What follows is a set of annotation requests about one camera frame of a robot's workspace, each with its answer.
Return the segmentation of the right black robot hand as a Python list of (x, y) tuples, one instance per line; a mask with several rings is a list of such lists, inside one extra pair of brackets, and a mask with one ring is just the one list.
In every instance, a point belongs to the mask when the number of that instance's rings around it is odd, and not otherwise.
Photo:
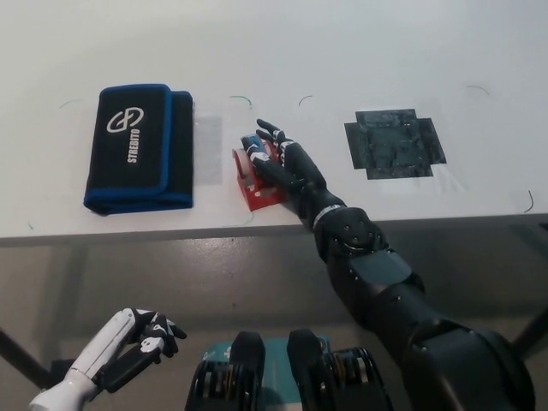
[(345, 206), (328, 190), (319, 168), (298, 142), (263, 119), (259, 119), (257, 125), (256, 135), (273, 145), (276, 156), (244, 139), (242, 144), (253, 169), (261, 179), (285, 192), (293, 211), (309, 229), (328, 213)]

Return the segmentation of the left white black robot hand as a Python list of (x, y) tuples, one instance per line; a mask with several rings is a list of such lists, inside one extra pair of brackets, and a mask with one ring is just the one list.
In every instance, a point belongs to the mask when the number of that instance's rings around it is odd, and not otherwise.
[(178, 352), (177, 340), (187, 334), (156, 311), (125, 308), (85, 346), (70, 367), (97, 387), (114, 393), (161, 357)]

